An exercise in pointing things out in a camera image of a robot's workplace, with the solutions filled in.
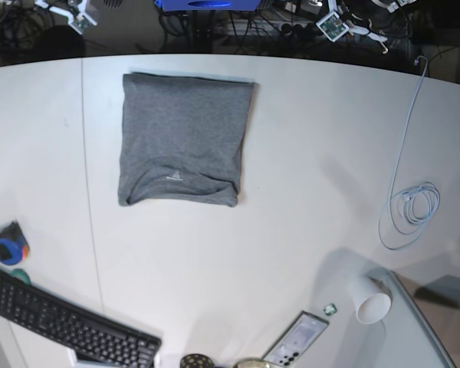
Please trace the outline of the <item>black dotted round lid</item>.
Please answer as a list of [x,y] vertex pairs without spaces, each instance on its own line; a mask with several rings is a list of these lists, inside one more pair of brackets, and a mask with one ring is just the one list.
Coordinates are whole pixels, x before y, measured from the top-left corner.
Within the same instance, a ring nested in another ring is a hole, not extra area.
[[215,368],[215,363],[206,355],[192,353],[180,360],[180,368]]

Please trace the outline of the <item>black computer keyboard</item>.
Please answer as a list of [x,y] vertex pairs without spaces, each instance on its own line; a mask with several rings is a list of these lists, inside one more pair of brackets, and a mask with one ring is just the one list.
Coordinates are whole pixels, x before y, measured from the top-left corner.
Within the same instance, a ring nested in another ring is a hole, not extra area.
[[161,339],[119,324],[33,287],[0,269],[0,316],[118,367],[151,367]]

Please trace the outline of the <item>small green white packet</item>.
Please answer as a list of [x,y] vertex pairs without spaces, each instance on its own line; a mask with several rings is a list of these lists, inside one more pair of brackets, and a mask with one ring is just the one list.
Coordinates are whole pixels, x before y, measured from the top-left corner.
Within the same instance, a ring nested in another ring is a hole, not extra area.
[[334,303],[329,303],[323,308],[323,312],[326,316],[333,316],[337,312],[337,307]]

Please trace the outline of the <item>olive round container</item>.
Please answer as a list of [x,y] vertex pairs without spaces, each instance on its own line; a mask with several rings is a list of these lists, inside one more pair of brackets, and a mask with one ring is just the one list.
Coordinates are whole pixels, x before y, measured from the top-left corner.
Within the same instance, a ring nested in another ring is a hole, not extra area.
[[269,362],[260,358],[244,358],[239,360],[234,368],[269,368]]

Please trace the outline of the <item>grey t-shirt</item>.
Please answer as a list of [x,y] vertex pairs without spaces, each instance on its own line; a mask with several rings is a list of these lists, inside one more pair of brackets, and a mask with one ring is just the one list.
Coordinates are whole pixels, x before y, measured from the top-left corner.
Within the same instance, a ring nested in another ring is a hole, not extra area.
[[236,206],[254,83],[131,73],[123,92],[119,205]]

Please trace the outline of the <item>white paper cup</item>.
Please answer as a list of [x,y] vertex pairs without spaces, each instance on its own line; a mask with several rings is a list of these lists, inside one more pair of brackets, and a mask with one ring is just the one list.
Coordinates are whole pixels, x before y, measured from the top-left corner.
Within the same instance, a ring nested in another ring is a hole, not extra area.
[[392,306],[390,296],[366,276],[351,281],[349,294],[355,307],[357,320],[365,325],[381,321]]

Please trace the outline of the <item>glass side table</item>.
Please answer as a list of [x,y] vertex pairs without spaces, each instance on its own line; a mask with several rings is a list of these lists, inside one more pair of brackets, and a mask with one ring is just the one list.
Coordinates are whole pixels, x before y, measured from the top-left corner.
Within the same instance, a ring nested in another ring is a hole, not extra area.
[[419,285],[392,271],[370,277],[389,292],[389,313],[366,329],[356,367],[460,367],[460,278]]

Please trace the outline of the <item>blue black tape measure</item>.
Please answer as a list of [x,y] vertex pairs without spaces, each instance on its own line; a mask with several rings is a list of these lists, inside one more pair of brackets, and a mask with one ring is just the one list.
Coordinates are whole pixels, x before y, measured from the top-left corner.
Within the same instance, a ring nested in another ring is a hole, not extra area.
[[28,242],[17,222],[0,228],[0,262],[7,266],[17,265],[29,254]]

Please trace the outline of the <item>green tape roll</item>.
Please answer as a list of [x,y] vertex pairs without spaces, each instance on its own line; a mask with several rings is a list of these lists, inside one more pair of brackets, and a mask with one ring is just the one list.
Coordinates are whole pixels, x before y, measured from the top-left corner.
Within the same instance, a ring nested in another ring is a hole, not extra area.
[[13,278],[17,278],[19,281],[23,282],[26,285],[31,284],[31,279],[28,276],[27,272],[21,268],[16,268],[10,272],[10,276]]

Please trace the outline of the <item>black power strip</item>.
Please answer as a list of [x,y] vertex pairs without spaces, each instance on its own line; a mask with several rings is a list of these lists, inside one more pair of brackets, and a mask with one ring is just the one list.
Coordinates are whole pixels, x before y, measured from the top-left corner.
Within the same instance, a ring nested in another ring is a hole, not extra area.
[[280,36],[282,38],[296,38],[300,40],[312,39],[317,36],[317,30],[313,23],[306,24],[289,24],[284,23],[281,26]]

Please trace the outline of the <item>smartphone with clear case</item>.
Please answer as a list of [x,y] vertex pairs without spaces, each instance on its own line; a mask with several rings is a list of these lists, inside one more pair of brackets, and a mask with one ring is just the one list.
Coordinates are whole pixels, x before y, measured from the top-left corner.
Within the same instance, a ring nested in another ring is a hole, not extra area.
[[292,367],[328,326],[327,320],[301,311],[262,359],[279,367]]

